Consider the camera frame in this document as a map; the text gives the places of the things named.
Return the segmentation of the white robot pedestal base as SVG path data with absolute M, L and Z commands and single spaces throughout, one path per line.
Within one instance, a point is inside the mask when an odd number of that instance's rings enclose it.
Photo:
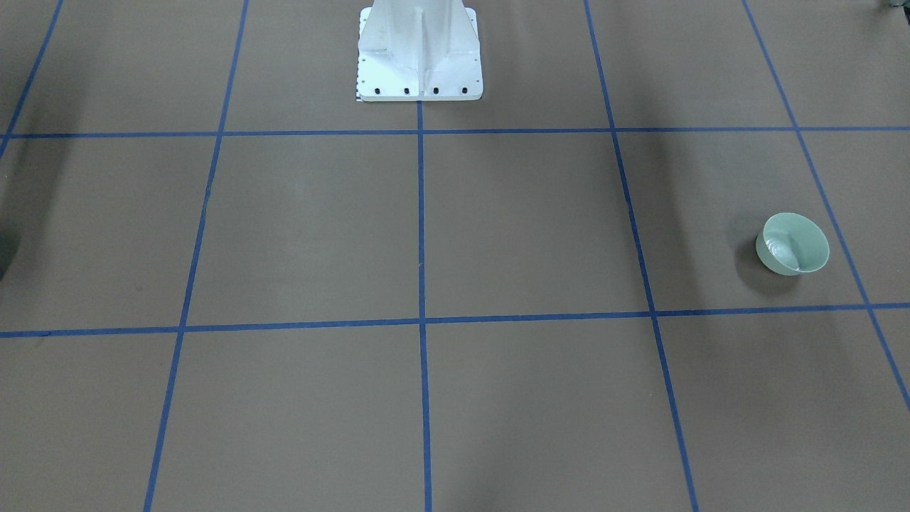
M 361 102 L 481 100 L 477 13 L 461 1 L 375 1 L 358 16 Z

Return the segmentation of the light green bowl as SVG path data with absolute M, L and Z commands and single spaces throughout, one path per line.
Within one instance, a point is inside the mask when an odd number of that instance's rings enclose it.
M 765 268 L 787 277 L 817 272 L 831 256 L 823 230 L 797 213 L 777 213 L 767 218 L 754 245 Z

